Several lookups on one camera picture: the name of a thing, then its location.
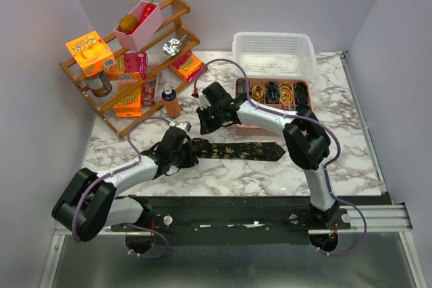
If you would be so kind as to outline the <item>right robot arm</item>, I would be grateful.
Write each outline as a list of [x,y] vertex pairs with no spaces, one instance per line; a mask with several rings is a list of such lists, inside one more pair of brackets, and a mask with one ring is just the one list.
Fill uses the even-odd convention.
[[327,172],[330,131],[319,123],[310,108],[287,112],[260,105],[247,94],[233,98],[218,82],[201,92],[194,88],[192,95],[199,100],[196,112],[202,135],[232,122],[254,125],[283,137],[291,160],[306,176],[312,224],[324,229],[334,222],[339,204]]

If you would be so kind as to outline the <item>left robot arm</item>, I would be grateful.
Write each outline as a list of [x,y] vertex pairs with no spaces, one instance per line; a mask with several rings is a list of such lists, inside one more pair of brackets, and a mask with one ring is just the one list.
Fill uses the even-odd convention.
[[172,167],[198,164],[192,153],[188,122],[169,126],[162,140],[116,169],[76,172],[54,205],[51,216],[69,229],[76,241],[92,240],[106,226],[127,223],[136,231],[149,225],[150,215],[136,198],[118,196],[132,187],[167,175]]

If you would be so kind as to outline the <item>black gold floral tie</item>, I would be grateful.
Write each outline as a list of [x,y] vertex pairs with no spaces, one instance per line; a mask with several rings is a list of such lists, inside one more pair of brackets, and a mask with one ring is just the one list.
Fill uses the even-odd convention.
[[192,151],[201,159],[240,159],[278,161],[286,151],[276,142],[213,143],[203,138],[192,140]]

